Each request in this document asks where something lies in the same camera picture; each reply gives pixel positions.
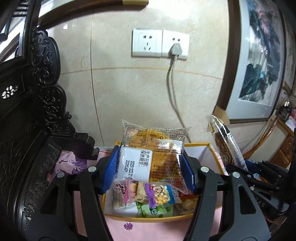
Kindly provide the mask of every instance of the carved wooden chair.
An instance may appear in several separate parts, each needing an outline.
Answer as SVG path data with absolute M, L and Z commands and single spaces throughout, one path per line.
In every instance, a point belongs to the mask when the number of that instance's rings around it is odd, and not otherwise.
M 2 4 L 0 28 L 9 29 L 12 19 L 22 17 L 24 29 L 15 58 L 0 64 L 0 220 L 7 225 L 1 228 L 17 227 L 22 232 L 61 151 L 96 160 L 99 149 L 94 149 L 91 136 L 75 131 L 65 111 L 66 93 L 57 84 L 61 69 L 57 44 L 36 28 L 41 0 Z

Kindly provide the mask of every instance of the green snack package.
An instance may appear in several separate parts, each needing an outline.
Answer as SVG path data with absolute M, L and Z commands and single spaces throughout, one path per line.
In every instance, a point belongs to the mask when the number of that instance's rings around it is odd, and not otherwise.
M 163 204 L 149 207 L 149 204 L 137 202 L 139 218 L 167 218 L 173 216 L 173 204 Z

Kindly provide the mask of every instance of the white outlet plate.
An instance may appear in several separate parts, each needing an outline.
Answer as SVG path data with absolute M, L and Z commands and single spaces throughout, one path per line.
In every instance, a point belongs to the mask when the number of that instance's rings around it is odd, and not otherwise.
M 168 30 L 163 30 L 161 57 L 169 57 L 169 51 L 175 43 L 180 43 L 182 48 L 182 55 L 178 59 L 186 60 L 189 51 L 189 35 Z
M 136 28 L 133 30 L 132 55 L 161 57 L 162 30 Z

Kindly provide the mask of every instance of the white cable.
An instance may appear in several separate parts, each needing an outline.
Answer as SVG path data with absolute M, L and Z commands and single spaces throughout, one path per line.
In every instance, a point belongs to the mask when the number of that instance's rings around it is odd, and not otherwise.
M 182 48 L 181 48 L 181 45 L 179 43 L 177 44 L 174 44 L 170 50 L 171 54 L 174 56 L 174 59 L 172 59 L 171 61 L 171 64 L 170 64 L 170 67 L 168 69 L 168 74 L 167 74 L 167 88 L 168 88 L 168 95 L 169 95 L 169 100 L 170 100 L 170 103 L 171 103 L 171 106 L 173 107 L 180 123 L 181 123 L 181 126 L 183 128 L 186 128 L 185 127 L 185 124 L 182 120 L 182 117 L 181 117 L 181 114 L 180 114 L 180 111 L 179 111 L 179 108 L 177 106 L 177 100 L 176 100 L 176 93 L 175 93 L 175 89 L 174 89 L 174 81 L 173 81 L 173 75 L 174 75 L 174 69 L 175 69 L 175 65 L 176 65 L 176 62 L 177 62 L 177 59 L 179 57 L 179 55 L 182 54 Z M 191 143 L 191 139 L 189 137 L 189 135 L 187 134 L 187 139 L 189 141 L 189 143 Z

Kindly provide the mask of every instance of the expiration date label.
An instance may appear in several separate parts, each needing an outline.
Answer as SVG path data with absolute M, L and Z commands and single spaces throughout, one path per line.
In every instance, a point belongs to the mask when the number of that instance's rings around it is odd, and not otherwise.
M 115 181 L 125 179 L 148 183 L 152 151 L 139 148 L 121 147 L 118 173 Z

